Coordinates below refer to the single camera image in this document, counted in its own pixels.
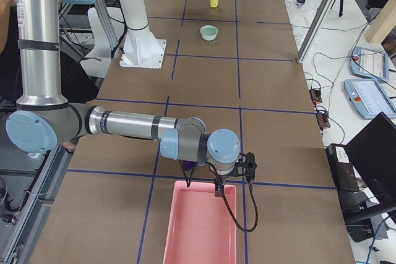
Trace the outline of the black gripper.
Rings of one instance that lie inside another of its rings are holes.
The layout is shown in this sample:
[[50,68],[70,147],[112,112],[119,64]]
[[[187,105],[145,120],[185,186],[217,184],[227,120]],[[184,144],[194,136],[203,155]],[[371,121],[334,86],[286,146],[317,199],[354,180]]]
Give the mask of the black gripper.
[[[223,186],[225,184],[226,178],[218,172],[218,170],[212,163],[209,163],[209,170],[210,170],[210,173],[214,179],[215,196],[223,197]],[[189,170],[183,169],[182,172],[183,172],[184,179],[186,181],[186,187],[190,188],[191,182],[192,182],[192,177],[194,174],[194,168],[189,169]]]

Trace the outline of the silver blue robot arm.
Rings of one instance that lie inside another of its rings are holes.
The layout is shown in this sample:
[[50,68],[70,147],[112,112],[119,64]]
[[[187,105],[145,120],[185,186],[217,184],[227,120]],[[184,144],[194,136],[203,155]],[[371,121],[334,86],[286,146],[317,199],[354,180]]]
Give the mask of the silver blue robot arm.
[[207,133],[198,118],[108,111],[69,102],[61,92],[60,2],[95,0],[16,0],[23,93],[6,122],[14,145],[39,153],[87,134],[120,135],[158,141],[161,155],[181,164],[208,165],[218,191],[227,177],[241,174],[239,138],[231,130]]

